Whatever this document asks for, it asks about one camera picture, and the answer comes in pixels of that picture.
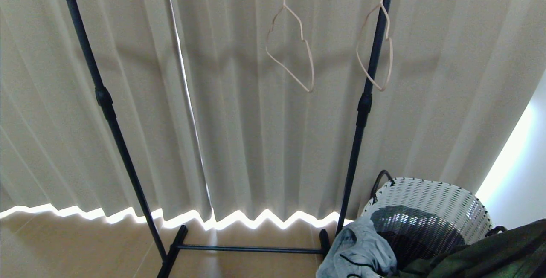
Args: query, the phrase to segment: white wire hanger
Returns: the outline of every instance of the white wire hanger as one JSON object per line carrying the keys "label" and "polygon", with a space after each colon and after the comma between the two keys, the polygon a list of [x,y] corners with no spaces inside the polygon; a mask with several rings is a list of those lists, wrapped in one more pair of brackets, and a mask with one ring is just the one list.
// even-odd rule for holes
{"label": "white wire hanger", "polygon": [[[279,62],[275,57],[273,57],[273,55],[271,55],[271,53],[269,53],[269,51],[267,50],[267,43],[269,42],[269,35],[273,32],[273,28],[275,27],[275,20],[277,19],[277,16],[279,16],[279,14],[283,11],[283,10],[287,10],[290,14],[292,14],[292,16],[294,16],[294,18],[296,18],[296,20],[298,20],[298,23],[300,25],[300,39],[305,43],[306,47],[307,47],[307,51],[308,51],[308,56],[309,56],[309,62],[311,64],[311,86],[309,88],[307,88],[303,83],[302,81],[300,81],[299,78],[296,78],[296,76],[281,62]],[[275,14],[275,16],[273,17],[273,21],[271,22],[271,29],[269,29],[269,31],[267,32],[267,36],[265,37],[265,52],[267,53],[267,55],[269,55],[269,57],[271,57],[272,60],[274,60],[277,64],[281,65],[293,78],[294,80],[296,80],[296,82],[298,82],[298,84],[300,84],[306,92],[308,93],[311,93],[313,91],[313,88],[314,88],[314,65],[313,65],[313,55],[311,54],[311,49],[309,47],[309,43],[308,41],[304,38],[304,27],[302,25],[302,20],[300,20],[300,18],[292,11],[292,9],[290,9],[287,5],[286,5],[286,0],[282,0],[282,7],[279,9],[279,11],[277,12],[277,14]]]}
{"label": "white wire hanger", "polygon": [[[383,84],[383,86],[380,86],[379,84],[377,84],[377,82],[375,82],[374,79],[372,79],[372,77],[370,76],[370,74],[368,73],[368,70],[366,70],[366,68],[364,68],[364,65],[362,64],[362,60],[360,59],[360,55],[358,54],[358,46],[359,46],[359,41],[360,41],[360,38],[362,37],[362,33],[363,33],[363,30],[364,30],[364,27],[366,26],[366,23],[368,22],[368,18],[370,17],[370,14],[372,12],[374,12],[376,9],[378,8],[381,8],[381,10],[383,11],[383,13],[385,14],[385,18],[386,18],[386,28],[385,28],[385,40],[386,41],[389,41],[389,71],[386,75],[386,79],[385,79],[385,82]],[[370,82],[372,82],[372,84],[374,84],[374,86],[380,91],[384,91],[386,89],[386,86],[388,85],[389,81],[390,81],[390,75],[392,74],[392,39],[391,37],[389,36],[389,29],[390,29],[390,17],[389,17],[389,13],[386,11],[385,9],[385,6],[383,6],[383,0],[380,0],[379,1],[379,4],[377,4],[374,8],[372,8],[372,10],[370,10],[370,12],[368,12],[368,14],[366,15],[366,18],[364,19],[364,23],[362,24],[362,27],[360,28],[360,33],[358,35],[358,40],[357,40],[357,48],[356,48],[356,51],[357,51],[357,58],[358,58],[358,62],[360,64],[360,66],[362,67],[362,70],[364,70],[364,73],[366,74],[366,76],[368,77],[368,80],[370,80]]]}

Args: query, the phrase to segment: black vertical pole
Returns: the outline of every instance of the black vertical pole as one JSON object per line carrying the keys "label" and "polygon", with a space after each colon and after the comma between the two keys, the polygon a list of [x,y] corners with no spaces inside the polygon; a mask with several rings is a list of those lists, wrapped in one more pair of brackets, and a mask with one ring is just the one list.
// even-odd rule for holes
{"label": "black vertical pole", "polygon": [[140,181],[137,177],[137,172],[135,171],[135,167],[133,165],[133,162],[131,161],[129,150],[127,150],[125,140],[123,140],[123,135],[121,134],[119,124],[116,120],[116,113],[113,110],[112,97],[110,96],[110,93],[108,92],[106,87],[104,87],[101,74],[99,74],[97,62],[95,62],[93,51],[91,50],[89,39],[87,38],[87,34],[84,28],[84,22],[81,19],[80,10],[78,9],[78,3],[76,2],[76,0],[66,1],[68,4],[68,10],[70,11],[70,16],[72,17],[72,23],[74,23],[74,29],[76,29],[76,34],[78,35],[78,40],[80,41],[81,49],[82,51],[84,51],[85,61],[91,73],[91,77],[93,78],[93,83],[95,84],[95,97],[98,104],[102,108],[104,118],[106,118],[108,125],[110,126],[110,130],[112,131],[113,138],[116,141],[119,154],[121,155],[121,159],[123,160],[125,169],[127,169],[129,179],[131,180],[131,184],[133,185],[133,188],[135,190],[137,199],[140,203],[140,207],[142,208],[142,211],[146,218],[146,222],[148,222],[148,227],[150,227],[152,237],[154,237],[157,249],[160,251],[161,259],[163,260],[163,262],[166,262],[167,258],[165,247],[163,247],[160,234],[158,233],[157,227],[154,224],[152,213],[150,212],[148,202],[146,202],[146,197],[144,196],[144,191],[142,190],[142,186],[140,185]]}
{"label": "black vertical pole", "polygon": [[[386,11],[389,11],[390,0],[383,0],[383,6]],[[379,18],[377,18],[377,26],[374,35],[374,44],[372,45],[372,51],[370,53],[370,64],[368,65],[368,73],[372,78],[375,78],[377,71],[377,64],[379,62],[379,56],[381,53],[381,45],[384,40],[384,33],[386,28],[386,17],[382,10],[379,10]],[[347,178],[345,180],[345,189],[343,191],[343,202],[341,204],[340,217],[337,222],[336,235],[343,228],[343,222],[347,215],[347,206],[349,205],[349,196],[351,196],[351,188],[353,187],[354,173],[357,169],[358,156],[360,153],[360,146],[362,144],[362,136],[364,134],[364,128],[368,120],[368,114],[372,107],[372,89],[374,85],[370,80],[366,79],[364,85],[364,92],[358,102],[358,115],[357,115],[357,128],[354,132],[353,148],[351,149],[351,158],[349,159],[349,168],[347,169]]]}

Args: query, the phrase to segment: white woven basket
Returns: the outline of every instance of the white woven basket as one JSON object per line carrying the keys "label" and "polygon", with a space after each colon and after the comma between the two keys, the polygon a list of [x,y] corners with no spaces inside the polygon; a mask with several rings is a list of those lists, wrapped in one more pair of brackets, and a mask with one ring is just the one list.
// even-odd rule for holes
{"label": "white woven basket", "polygon": [[399,263],[472,244],[490,231],[485,207],[466,189],[415,178],[392,180],[394,185],[388,181],[377,191],[377,202],[373,198],[368,201],[363,215],[371,216],[378,233],[384,237],[390,234],[386,238],[398,252],[397,258],[405,259]]}

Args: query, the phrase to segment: black metal clothes rack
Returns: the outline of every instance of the black metal clothes rack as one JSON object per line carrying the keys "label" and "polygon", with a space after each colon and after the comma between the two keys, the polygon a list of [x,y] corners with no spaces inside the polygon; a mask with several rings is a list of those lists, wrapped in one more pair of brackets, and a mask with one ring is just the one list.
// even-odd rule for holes
{"label": "black metal clothes rack", "polygon": [[[391,0],[383,0],[384,7],[386,11],[390,8]],[[319,233],[320,239],[320,249],[301,249],[301,248],[278,248],[278,247],[245,247],[245,246],[205,246],[205,245],[187,245],[184,244],[184,239],[188,233],[188,228],[184,225],[180,227],[176,233],[176,237],[172,244],[169,247],[169,251],[166,252],[166,249],[161,241],[160,234],[157,230],[152,214],[150,212],[150,207],[146,201],[144,191],[140,185],[140,181],[135,171],[129,150],[125,144],[123,134],[119,128],[119,124],[116,120],[116,113],[113,108],[113,101],[110,93],[107,88],[104,86],[101,74],[97,67],[97,63],[93,56],[93,51],[91,49],[87,33],[85,31],[84,22],[80,15],[80,10],[78,8],[78,3],[76,0],[66,0],[68,9],[70,11],[70,17],[72,18],[72,23],[74,29],[76,30],[76,35],[78,36],[78,41],[80,42],[81,49],[84,53],[84,58],[89,68],[91,78],[95,86],[95,97],[97,99],[98,105],[101,107],[104,118],[108,122],[110,130],[112,132],[113,138],[116,142],[119,154],[125,165],[125,169],[131,180],[131,184],[137,196],[142,212],[154,238],[156,247],[160,253],[162,259],[162,266],[160,272],[158,273],[158,278],[166,278],[169,276],[172,266],[176,261],[176,257],[180,250],[207,250],[207,251],[244,251],[244,252],[277,252],[277,253],[304,253],[304,254],[316,254],[326,256],[330,249],[330,240],[328,238],[328,233],[325,229],[322,229]],[[368,72],[372,78],[375,77],[377,65],[379,61],[381,46],[383,42],[383,36],[386,27],[386,17],[383,12],[380,11],[376,31],[374,35],[374,43],[372,45],[372,51],[370,54],[370,62],[368,66]],[[351,188],[353,185],[354,174],[357,167],[357,160],[360,152],[360,147],[362,144],[363,131],[366,127],[367,117],[371,110],[372,105],[372,88],[373,85],[369,80],[366,80],[364,86],[364,91],[358,103],[358,114],[357,114],[357,124],[354,134],[353,147],[351,150],[351,157],[349,160],[349,168],[347,170],[347,178],[345,182],[345,189],[343,191],[343,202],[341,205],[340,217],[337,223],[336,234],[341,231],[343,227],[343,222],[347,214],[347,206],[349,204],[349,197],[351,195]]]}

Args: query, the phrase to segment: pleated curtain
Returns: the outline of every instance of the pleated curtain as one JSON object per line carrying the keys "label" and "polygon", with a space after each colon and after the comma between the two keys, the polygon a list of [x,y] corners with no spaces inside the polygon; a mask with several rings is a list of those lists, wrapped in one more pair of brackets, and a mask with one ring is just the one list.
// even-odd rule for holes
{"label": "pleated curtain", "polygon": [[[339,211],[365,82],[357,33],[379,0],[287,0],[310,94],[265,53],[282,0],[78,2],[152,210]],[[139,214],[64,0],[0,6],[2,210]],[[543,0],[392,0],[390,17],[392,80],[374,91],[349,217],[381,169],[476,192],[546,69]],[[284,12],[268,48],[308,84],[298,33]],[[384,47],[380,82],[387,61]]]}

